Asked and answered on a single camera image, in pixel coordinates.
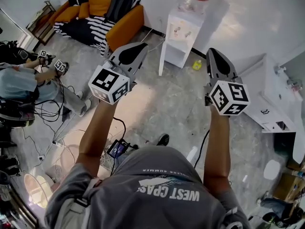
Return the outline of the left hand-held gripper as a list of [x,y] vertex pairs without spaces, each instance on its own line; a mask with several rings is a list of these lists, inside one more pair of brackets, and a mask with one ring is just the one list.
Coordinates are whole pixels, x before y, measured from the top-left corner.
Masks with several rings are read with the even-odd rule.
[[129,43],[117,48],[104,65],[98,65],[89,88],[93,96],[107,102],[117,103],[137,84],[135,73],[142,65],[148,52],[144,42]]

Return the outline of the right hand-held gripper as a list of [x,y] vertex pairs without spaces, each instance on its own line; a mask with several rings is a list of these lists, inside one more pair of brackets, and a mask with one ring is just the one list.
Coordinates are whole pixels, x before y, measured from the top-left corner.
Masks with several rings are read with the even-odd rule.
[[245,111],[250,105],[250,96],[233,63],[223,53],[211,48],[206,53],[206,69],[209,82],[204,87],[205,106],[213,105],[219,115],[240,115]]

